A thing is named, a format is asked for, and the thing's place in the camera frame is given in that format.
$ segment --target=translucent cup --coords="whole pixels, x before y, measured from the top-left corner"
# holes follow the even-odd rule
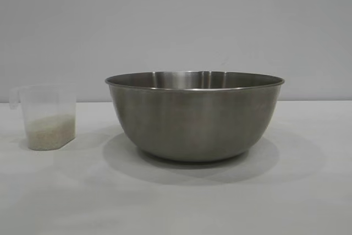
[[[42,84],[10,91],[10,108],[21,102],[28,146],[59,149],[75,138],[76,93],[70,84]]]

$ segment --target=white table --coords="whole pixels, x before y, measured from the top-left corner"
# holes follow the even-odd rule
[[[77,130],[31,151],[0,105],[1,235],[352,234],[352,101],[279,102],[248,154],[213,166],[139,153],[112,103],[79,103]]]

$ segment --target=gray backdrop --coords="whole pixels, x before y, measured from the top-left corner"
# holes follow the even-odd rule
[[[352,0],[0,0],[0,101],[12,86],[153,70],[286,79],[281,100],[352,99]]]

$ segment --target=stainless steel bowl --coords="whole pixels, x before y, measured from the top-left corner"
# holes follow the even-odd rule
[[[262,137],[284,80],[234,72],[150,72],[106,79],[127,137],[176,161],[222,160]]]

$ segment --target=uncooked rice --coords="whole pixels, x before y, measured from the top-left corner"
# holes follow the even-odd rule
[[[27,126],[29,148],[59,149],[75,138],[75,116],[56,115],[33,121]]]

